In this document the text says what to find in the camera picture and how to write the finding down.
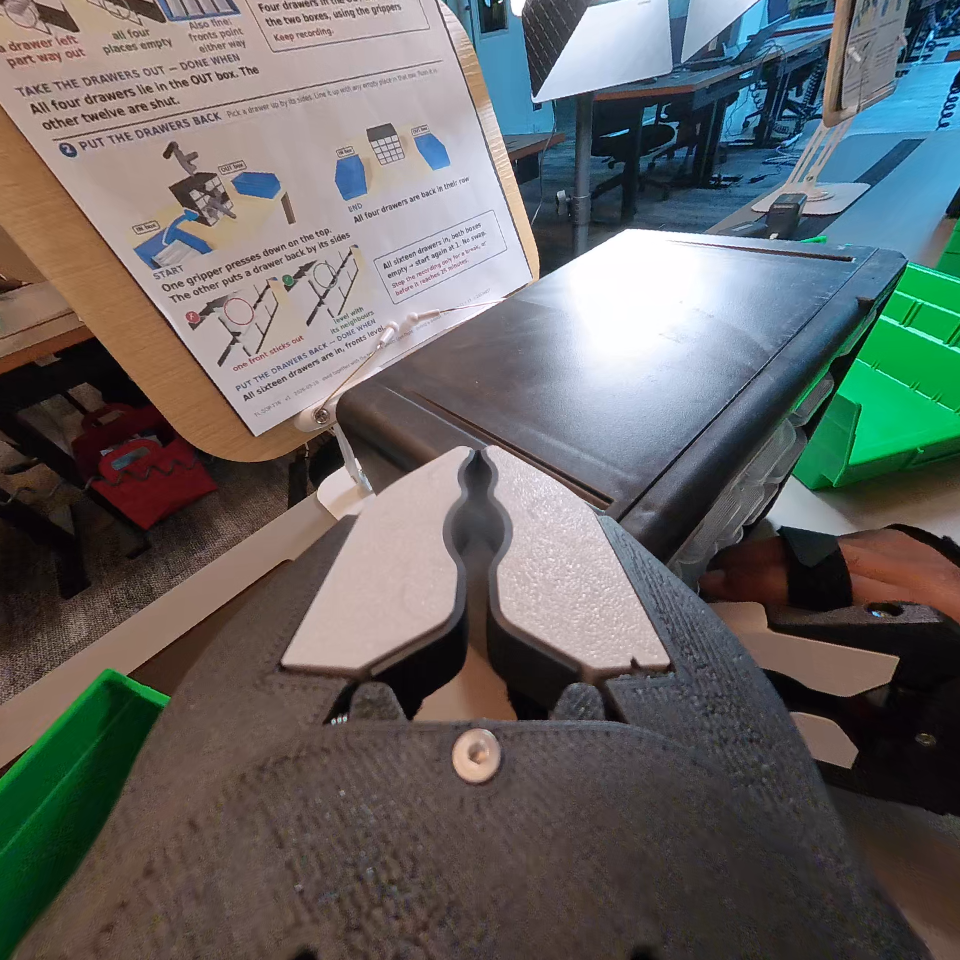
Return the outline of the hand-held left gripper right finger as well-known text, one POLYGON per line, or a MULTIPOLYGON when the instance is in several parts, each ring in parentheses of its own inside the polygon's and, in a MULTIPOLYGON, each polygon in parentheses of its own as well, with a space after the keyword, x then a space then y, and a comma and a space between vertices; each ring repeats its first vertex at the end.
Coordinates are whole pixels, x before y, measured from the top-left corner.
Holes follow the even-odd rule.
POLYGON ((598 683, 671 659, 586 501, 512 453, 483 451, 504 524, 488 576, 487 657, 509 685, 598 683))

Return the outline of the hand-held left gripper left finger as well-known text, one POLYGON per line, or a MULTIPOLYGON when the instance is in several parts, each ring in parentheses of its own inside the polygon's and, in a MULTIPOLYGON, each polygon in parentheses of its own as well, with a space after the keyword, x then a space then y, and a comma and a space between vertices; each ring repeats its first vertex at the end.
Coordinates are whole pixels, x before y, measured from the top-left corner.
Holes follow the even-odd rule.
POLYGON ((475 451, 457 447, 355 517, 281 657, 292 672, 377 681, 423 702, 464 666, 468 576, 454 518, 475 451))

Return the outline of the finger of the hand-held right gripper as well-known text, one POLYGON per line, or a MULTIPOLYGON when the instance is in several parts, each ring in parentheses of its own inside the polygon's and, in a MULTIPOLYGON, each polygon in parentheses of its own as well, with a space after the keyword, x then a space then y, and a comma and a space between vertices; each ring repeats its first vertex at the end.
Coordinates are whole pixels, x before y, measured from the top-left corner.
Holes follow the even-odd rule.
POLYGON ((843 770, 855 767, 858 746, 833 719, 801 711, 791 711, 790 719, 815 761, 843 770))
POLYGON ((719 603, 718 616, 756 664, 827 695, 858 695, 888 685, 900 660, 893 654, 846 647, 772 630, 756 603, 719 603))

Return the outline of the black drawer cabinet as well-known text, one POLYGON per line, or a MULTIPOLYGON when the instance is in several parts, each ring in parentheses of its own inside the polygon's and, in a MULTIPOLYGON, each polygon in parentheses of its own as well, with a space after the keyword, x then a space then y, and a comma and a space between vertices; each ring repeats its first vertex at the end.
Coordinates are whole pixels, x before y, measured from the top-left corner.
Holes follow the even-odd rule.
POLYGON ((346 389, 376 492, 498 446, 666 567, 827 373, 829 401, 906 270, 868 246, 627 229, 346 389))

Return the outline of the green plastic bin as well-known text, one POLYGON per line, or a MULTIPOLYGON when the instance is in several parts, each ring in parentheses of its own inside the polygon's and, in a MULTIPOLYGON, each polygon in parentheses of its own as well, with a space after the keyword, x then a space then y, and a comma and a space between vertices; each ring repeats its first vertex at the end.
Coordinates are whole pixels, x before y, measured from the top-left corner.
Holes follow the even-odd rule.
POLYGON ((104 670, 2 777, 2 939, 60 892, 112 812, 168 695, 104 670))
POLYGON ((959 453, 959 226, 935 269, 909 263, 800 456, 810 490, 959 453))

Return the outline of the pale desk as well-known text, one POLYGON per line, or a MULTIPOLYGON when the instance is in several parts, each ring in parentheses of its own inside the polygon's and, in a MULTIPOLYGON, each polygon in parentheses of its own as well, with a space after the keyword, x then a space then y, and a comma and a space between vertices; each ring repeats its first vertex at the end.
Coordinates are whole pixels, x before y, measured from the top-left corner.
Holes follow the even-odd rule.
MULTIPOLYGON (((819 492, 790 480, 770 520, 838 534, 903 522, 958 539, 958 465, 819 492)), ((333 523, 316 501, 306 500, 8 698, 2 703, 2 765, 28 750, 105 669, 129 675, 154 661, 145 683, 174 690, 254 586, 267 583, 333 523)), ((958 958, 958 822, 850 794, 836 798, 872 870, 930 952, 958 958)))

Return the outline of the grey office desk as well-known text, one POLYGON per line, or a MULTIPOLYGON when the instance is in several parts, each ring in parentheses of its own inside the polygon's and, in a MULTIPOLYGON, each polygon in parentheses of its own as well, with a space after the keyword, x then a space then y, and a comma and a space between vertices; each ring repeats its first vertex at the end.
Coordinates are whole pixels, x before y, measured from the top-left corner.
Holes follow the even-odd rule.
POLYGON ((866 176, 866 193, 834 216, 804 214, 792 235, 834 244, 880 247, 917 260, 943 220, 959 184, 959 132, 905 131, 846 137, 822 174, 825 183, 866 176))

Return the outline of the person's right hand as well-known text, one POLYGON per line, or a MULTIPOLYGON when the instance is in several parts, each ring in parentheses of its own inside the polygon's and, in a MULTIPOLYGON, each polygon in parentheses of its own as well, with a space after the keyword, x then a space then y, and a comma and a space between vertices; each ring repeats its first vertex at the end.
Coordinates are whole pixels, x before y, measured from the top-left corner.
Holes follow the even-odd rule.
MULTIPOLYGON (((853 604, 904 601, 956 616, 958 566, 933 546, 893 529, 843 534, 838 544, 853 604)), ((742 542, 716 556, 700 579, 700 593, 712 602, 786 606, 787 571, 786 544, 780 536, 742 542)))

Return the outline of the bank of clear drawers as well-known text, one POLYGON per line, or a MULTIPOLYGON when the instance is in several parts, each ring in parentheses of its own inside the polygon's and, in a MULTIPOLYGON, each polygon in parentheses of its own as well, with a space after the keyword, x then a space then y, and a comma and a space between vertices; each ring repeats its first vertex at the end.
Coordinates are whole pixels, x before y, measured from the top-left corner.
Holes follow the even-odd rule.
POLYGON ((826 373, 730 481, 668 563, 681 582, 695 588, 714 557, 766 516, 810 442, 811 422, 834 391, 834 376, 826 373))

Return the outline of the red bag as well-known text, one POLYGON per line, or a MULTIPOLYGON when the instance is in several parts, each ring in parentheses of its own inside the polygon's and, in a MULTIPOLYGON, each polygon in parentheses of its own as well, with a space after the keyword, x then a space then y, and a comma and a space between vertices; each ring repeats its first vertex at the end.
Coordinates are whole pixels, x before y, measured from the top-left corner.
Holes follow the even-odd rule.
POLYGON ((144 531, 218 491, 197 450, 153 405, 85 414, 71 448, 86 486, 144 531))

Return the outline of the metal light stand pole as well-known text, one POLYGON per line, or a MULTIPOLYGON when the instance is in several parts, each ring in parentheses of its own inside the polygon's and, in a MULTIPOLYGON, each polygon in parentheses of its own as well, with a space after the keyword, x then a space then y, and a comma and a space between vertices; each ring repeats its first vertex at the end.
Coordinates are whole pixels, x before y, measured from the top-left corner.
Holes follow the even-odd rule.
POLYGON ((592 221, 591 149, 594 91, 576 95, 574 103, 575 143, 571 224, 573 256, 579 258, 588 250, 592 221))

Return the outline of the wooden work table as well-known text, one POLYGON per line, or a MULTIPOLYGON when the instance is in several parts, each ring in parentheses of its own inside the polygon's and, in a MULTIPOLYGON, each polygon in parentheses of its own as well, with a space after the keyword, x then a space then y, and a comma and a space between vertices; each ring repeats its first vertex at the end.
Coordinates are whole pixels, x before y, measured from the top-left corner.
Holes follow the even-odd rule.
POLYGON ((2 375, 93 338, 50 281, 1 294, 2 375))

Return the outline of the small black device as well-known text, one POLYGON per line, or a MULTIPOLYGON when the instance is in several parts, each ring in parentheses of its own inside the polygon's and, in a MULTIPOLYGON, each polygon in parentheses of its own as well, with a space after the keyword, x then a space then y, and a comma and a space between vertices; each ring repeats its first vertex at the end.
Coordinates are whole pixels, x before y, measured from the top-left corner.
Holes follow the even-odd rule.
POLYGON ((803 192, 786 192, 776 195, 765 215, 765 237, 791 239, 803 218, 808 198, 808 195, 803 192))

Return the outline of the black office chair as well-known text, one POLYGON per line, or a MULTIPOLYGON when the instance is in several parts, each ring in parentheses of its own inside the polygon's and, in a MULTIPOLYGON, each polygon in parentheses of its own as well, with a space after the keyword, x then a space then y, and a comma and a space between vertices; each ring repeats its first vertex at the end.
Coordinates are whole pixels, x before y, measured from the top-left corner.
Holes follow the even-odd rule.
POLYGON ((631 150, 636 146, 636 159, 648 157, 672 148, 676 142, 677 129, 667 123, 644 124, 636 132, 630 128, 594 136, 590 154, 593 158, 604 160, 609 169, 618 164, 626 171, 630 166, 631 150))

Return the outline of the long office table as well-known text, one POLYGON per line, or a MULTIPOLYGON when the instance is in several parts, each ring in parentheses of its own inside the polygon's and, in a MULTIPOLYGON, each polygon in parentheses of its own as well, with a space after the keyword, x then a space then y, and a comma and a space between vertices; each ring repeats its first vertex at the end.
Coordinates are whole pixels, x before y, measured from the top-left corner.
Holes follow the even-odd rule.
POLYGON ((626 225, 637 210, 646 186, 656 186, 663 199, 677 188, 718 189, 730 184, 718 174, 717 162, 727 111, 743 90, 766 84, 752 145, 764 147, 786 98, 794 73, 822 66, 830 51, 827 27, 787 27, 775 35, 757 56, 741 64, 725 64, 700 71, 679 68, 666 76, 626 83, 594 94, 592 137, 644 124, 667 123, 677 130, 672 148, 637 160, 630 150, 630 166, 599 183, 591 194, 598 199, 619 189, 620 222, 626 225))

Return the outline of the softbox light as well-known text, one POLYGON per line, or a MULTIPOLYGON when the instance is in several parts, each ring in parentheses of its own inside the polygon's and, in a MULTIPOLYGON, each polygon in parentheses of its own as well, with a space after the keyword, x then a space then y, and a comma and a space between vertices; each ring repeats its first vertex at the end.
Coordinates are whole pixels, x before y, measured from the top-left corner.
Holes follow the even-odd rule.
POLYGON ((543 103, 668 75, 754 2, 682 2, 678 53, 668 1, 527 1, 519 8, 532 101, 543 103))

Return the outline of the wooden board on white stand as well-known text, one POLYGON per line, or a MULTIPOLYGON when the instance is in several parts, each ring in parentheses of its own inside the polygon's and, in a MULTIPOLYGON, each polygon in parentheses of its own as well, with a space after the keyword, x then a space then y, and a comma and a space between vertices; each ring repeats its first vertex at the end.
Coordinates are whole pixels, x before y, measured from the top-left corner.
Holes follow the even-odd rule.
POLYGON ((906 46, 907 1, 837 1, 823 88, 822 119, 785 184, 751 210, 767 214, 782 194, 804 199, 812 216, 840 214, 869 189, 867 182, 821 179, 828 161, 858 114, 889 97, 906 46))

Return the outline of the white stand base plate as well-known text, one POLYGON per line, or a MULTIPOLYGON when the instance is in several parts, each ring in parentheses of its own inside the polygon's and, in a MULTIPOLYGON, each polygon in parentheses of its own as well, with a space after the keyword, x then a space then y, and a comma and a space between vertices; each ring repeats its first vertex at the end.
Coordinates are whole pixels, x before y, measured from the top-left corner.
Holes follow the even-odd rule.
POLYGON ((291 455, 287 509, 314 500, 339 522, 357 515, 375 494, 369 478, 339 425, 304 438, 291 455))

